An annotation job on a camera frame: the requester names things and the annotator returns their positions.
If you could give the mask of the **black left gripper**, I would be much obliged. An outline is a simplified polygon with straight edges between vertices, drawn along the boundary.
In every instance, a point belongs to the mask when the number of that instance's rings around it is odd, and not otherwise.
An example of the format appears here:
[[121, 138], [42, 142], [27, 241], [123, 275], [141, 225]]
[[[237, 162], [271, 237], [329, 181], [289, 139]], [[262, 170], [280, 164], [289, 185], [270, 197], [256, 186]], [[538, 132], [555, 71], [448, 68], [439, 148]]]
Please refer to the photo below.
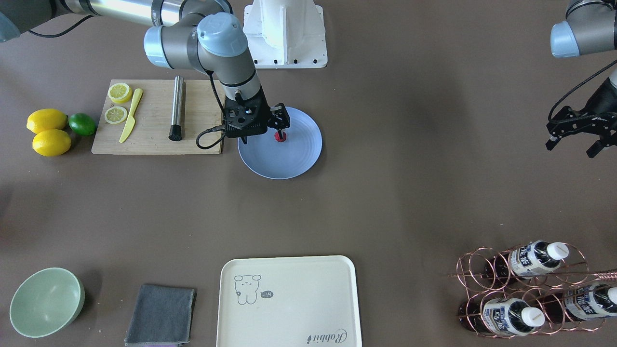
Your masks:
[[595, 158], [604, 149], [617, 145], [617, 136], [603, 136], [603, 127], [615, 127], [616, 118], [599, 116], [599, 114], [616, 113], [617, 89], [610, 78], [607, 78], [589, 98], [584, 106], [584, 112], [563, 107], [546, 125], [550, 134], [546, 142], [547, 150], [553, 150], [564, 138], [578, 133], [589, 133], [599, 136], [586, 154]]

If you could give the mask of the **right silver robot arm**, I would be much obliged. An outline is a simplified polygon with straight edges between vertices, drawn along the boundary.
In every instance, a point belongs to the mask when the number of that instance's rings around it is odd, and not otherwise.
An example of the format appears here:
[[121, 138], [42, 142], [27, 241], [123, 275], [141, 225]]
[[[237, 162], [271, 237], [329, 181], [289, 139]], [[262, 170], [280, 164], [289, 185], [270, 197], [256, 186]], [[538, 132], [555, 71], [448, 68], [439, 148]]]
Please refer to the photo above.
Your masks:
[[216, 75], [222, 84], [222, 124], [205, 133], [220, 132], [222, 139], [244, 144], [269, 129], [276, 141], [287, 138], [286, 107], [268, 104], [248, 39], [227, 0], [3, 0], [0, 11], [3, 42], [64, 14], [147, 26], [145, 54], [153, 65]]

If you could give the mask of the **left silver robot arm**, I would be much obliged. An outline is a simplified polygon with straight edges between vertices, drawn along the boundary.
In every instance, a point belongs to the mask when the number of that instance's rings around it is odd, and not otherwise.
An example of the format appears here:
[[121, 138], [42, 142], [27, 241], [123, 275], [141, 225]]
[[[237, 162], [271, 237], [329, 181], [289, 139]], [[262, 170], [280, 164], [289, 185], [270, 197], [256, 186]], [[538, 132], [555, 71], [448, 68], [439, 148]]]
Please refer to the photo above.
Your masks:
[[[551, 53], [557, 58], [576, 57], [589, 53], [615, 50], [617, 47], [617, 12], [614, 0], [571, 0], [565, 13], [565, 20], [551, 29]], [[599, 137], [586, 153], [594, 158], [606, 148], [617, 143], [617, 78], [613, 71], [597, 88], [581, 110], [564, 106], [555, 109], [571, 93], [597, 77], [610, 67], [613, 61], [583, 82], [579, 83], [564, 97], [561, 97], [549, 112], [547, 131], [550, 134], [546, 148], [551, 151], [564, 138], [578, 133], [589, 133]]]

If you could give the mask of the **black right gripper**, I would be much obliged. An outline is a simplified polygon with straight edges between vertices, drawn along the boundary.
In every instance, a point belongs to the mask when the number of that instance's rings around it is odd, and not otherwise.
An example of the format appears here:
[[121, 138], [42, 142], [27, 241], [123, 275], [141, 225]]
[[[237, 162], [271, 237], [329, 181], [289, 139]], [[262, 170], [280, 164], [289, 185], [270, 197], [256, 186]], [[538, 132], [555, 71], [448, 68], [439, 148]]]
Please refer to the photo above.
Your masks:
[[[248, 92], [236, 89], [234, 102], [236, 131], [266, 131], [269, 127], [277, 132], [286, 132], [286, 128], [290, 127], [290, 116], [284, 103], [269, 107], [262, 86], [252, 97], [248, 96]], [[241, 136], [240, 142], [247, 145], [248, 136]]]

